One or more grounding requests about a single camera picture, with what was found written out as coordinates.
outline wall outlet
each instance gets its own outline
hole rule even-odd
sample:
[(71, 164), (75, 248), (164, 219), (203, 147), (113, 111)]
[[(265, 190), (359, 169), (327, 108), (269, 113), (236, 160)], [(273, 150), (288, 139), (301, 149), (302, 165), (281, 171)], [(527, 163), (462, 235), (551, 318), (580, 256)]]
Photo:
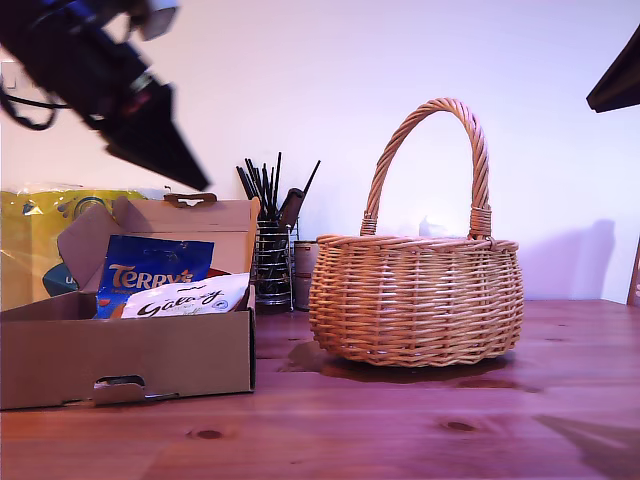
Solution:
[[(21, 97), (27, 100), (42, 102), (43, 96), (38, 86), (31, 80), (31, 77), (17, 62), (13, 60), (0, 61), (0, 75), (2, 75), (2, 85), (8, 95)], [(20, 109), (35, 108), (27, 105), (20, 105)]]

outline box lid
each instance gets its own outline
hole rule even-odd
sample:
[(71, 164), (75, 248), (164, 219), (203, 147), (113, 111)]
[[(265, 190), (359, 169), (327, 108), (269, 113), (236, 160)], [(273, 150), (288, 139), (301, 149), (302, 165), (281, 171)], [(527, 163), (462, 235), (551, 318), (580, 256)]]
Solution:
[(58, 236), (58, 249), (80, 290), (88, 292), (98, 290), (111, 235), (212, 241), (211, 268), (244, 273), (251, 268), (259, 210), (257, 198), (186, 206), (120, 197), (113, 217), (100, 204), (80, 215)]

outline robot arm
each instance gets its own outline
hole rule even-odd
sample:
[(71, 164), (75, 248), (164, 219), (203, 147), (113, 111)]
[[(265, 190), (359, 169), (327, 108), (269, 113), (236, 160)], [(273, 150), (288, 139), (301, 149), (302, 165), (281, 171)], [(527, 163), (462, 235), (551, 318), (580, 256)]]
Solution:
[[(153, 78), (131, 45), (103, 30), (120, 13), (151, 39), (169, 27), (175, 1), (0, 0), (0, 44), (97, 130), (109, 153), (203, 190), (209, 182), (171, 119), (171, 87)], [(15, 112), (3, 90), (0, 100)]]

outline white packaging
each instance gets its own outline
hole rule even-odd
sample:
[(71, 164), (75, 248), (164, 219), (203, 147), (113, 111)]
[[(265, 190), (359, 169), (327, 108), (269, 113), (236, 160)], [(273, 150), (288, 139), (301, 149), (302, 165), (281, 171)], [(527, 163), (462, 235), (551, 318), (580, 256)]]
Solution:
[(248, 285), (248, 273), (165, 284), (131, 295), (122, 318), (226, 313), (242, 300)]

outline open cardboard box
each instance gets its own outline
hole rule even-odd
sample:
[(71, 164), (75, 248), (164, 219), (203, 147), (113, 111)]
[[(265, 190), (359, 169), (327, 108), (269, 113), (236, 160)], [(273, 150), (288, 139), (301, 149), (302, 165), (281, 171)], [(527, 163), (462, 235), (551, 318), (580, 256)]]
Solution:
[(112, 234), (215, 242), (211, 268), (250, 270), (259, 202), (118, 199), (59, 237), (80, 291), (0, 314), (0, 409), (251, 392), (254, 297), (225, 314), (94, 320), (95, 292)]

